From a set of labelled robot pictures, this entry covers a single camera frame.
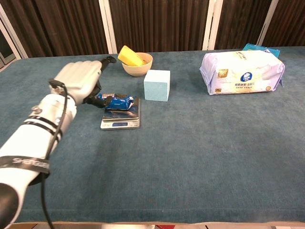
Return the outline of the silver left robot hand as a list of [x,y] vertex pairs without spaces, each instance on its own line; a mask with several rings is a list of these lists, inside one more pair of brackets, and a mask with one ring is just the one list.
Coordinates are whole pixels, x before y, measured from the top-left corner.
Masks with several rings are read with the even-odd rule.
[[116,59],[112,56],[100,61],[71,62],[65,65],[49,83],[53,88],[61,87],[76,105],[87,103],[104,108],[111,102],[111,98],[107,97],[106,101],[97,98],[102,88],[99,77],[110,63],[115,62]]

